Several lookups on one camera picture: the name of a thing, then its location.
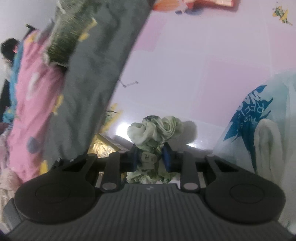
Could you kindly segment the green white cloth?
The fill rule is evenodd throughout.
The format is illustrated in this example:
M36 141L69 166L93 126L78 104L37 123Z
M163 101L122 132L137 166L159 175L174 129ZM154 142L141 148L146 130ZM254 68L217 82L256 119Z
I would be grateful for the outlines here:
M164 144L181 135L183 129L183 123L174 116L149 115L141 123L132 123L127 135L140 149L139 164L134 172L127 172L127 182L180 185L180 174L167 172L161 155Z

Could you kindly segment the grey blanket with yellow dogs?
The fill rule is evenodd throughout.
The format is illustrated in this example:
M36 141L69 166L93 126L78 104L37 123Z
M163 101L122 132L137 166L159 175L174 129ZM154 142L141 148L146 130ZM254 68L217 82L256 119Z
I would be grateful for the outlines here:
M63 101L52 115L43 158L48 167L88 151L153 1L103 1L97 25L70 57Z

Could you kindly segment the white blue plastic bag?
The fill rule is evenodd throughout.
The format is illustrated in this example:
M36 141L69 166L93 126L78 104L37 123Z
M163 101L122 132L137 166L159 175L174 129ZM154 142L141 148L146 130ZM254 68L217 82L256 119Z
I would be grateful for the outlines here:
M213 154L278 185L280 223L295 233L295 72L274 75L241 102Z

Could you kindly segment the pink patterned table mat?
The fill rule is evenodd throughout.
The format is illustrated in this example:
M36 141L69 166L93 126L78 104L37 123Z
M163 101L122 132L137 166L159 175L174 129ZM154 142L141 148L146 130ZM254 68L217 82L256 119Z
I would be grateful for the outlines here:
M295 151L295 1L239 1L236 9L164 12L157 4L119 77L100 132L127 146L128 127L172 115L175 149L246 153L246 125L274 121Z

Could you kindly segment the pink patterned quilt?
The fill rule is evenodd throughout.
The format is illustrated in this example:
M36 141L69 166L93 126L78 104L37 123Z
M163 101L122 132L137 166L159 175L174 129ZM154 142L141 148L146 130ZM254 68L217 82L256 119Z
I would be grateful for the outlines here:
M16 83L16 115L8 135L8 168L22 183L40 173L49 119L64 85L60 66L49 66L43 61L49 38L40 37L40 33L33 31L23 43Z

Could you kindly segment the green floral lace pillow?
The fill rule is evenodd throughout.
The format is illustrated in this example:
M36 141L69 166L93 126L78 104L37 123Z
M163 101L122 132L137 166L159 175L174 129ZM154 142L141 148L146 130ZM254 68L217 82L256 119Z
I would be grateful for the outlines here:
M67 67L77 44L97 25L94 15L101 1L57 1L53 28L44 51L44 63Z

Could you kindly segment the red white wet wipes pack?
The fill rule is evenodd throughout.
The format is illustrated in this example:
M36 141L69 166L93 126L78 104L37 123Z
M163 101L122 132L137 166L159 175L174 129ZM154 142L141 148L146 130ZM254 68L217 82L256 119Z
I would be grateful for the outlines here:
M189 9L214 8L233 10L238 6L236 0L184 0L183 3Z

